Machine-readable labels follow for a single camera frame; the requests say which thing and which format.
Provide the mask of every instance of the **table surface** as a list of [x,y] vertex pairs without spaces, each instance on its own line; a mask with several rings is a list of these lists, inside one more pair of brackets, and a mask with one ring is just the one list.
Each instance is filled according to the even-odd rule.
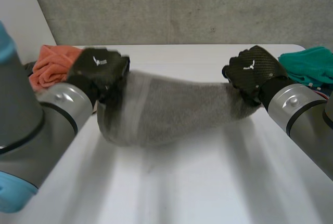
[[[252,45],[107,46],[131,69],[226,82],[221,68]],[[278,57],[303,50],[262,45]],[[96,116],[37,196],[3,224],[331,223],[333,183],[264,109],[240,122],[155,148],[119,148]]]

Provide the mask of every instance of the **teal towel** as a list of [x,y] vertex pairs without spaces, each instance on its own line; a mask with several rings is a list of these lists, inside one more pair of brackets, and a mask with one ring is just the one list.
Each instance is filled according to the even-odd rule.
[[289,77],[303,85],[333,84],[333,54],[325,47],[282,54],[279,61]]

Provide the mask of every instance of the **white wall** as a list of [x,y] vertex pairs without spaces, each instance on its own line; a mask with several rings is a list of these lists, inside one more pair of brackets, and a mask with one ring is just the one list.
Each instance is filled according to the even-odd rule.
[[37,0],[0,0],[0,21],[14,39],[22,63],[36,60],[41,45],[55,45]]

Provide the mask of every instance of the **orange cloth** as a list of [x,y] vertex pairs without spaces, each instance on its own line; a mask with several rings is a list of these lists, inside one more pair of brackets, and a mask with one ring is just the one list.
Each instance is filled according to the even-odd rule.
[[41,47],[40,56],[29,77],[34,91],[49,88],[67,78],[67,72],[78,58],[82,50],[73,46]]

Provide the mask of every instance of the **gray sock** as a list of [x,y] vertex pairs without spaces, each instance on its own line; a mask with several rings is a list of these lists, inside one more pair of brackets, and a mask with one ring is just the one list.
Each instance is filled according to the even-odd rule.
[[131,71],[121,99],[99,103],[99,129],[118,146],[153,146],[230,123],[259,107],[229,83],[193,83]]

